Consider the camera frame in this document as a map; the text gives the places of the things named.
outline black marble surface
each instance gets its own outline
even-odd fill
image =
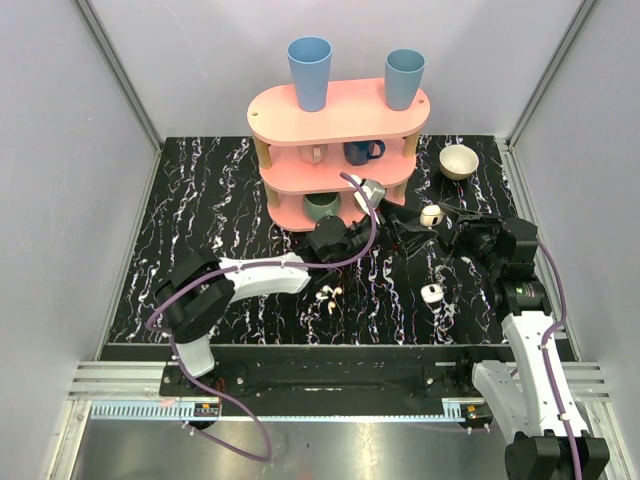
[[[453,182],[438,169],[438,154],[452,143],[474,149],[480,167]],[[498,148],[488,136],[423,136],[407,204],[446,201],[471,210],[515,214]],[[257,258],[290,251],[303,234],[271,222],[249,138],[167,140],[131,259],[108,343],[164,343],[144,329],[160,280],[189,252]],[[420,288],[440,283],[445,301],[424,304]],[[425,247],[409,264],[378,248],[338,272],[338,308],[316,292],[273,295],[232,304],[212,330],[217,344],[498,344],[501,330],[489,311],[476,265]]]

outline shiny metal surface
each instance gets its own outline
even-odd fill
[[[172,422],[90,420],[76,480],[506,479],[499,432],[467,436],[457,425],[267,424],[274,459],[234,455]],[[209,432],[262,452],[246,422]]]

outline green bowl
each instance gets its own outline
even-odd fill
[[[340,194],[337,192],[311,193],[304,196],[304,210],[311,220],[340,213]]]

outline pink shelf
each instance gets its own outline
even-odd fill
[[[253,134],[269,145],[296,146],[399,138],[422,128],[429,98],[418,90],[407,110],[391,110],[384,101],[384,79],[329,82],[327,105],[319,112],[298,107],[293,85],[265,90],[249,105]]]
[[[395,197],[392,190],[387,192],[387,198],[389,201],[404,205],[404,197]],[[303,195],[280,195],[280,206],[278,208],[268,206],[269,215],[271,215],[273,222],[292,232],[312,231],[316,224],[305,213],[302,200]],[[364,218],[364,213],[356,207],[353,193],[341,192],[340,200],[342,202],[340,218],[344,220],[347,226]]]
[[[298,147],[270,147],[272,166],[260,169],[263,180],[273,190],[285,194],[340,192],[352,187],[340,172],[370,178],[385,188],[403,183],[416,168],[416,157],[403,157],[401,138],[385,140],[385,154],[366,165],[353,166],[344,158],[341,143],[329,145],[327,157],[316,165],[300,159]]]

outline white bowl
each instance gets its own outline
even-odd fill
[[[478,154],[464,145],[449,145],[440,152],[440,170],[451,180],[464,180],[479,164]]]

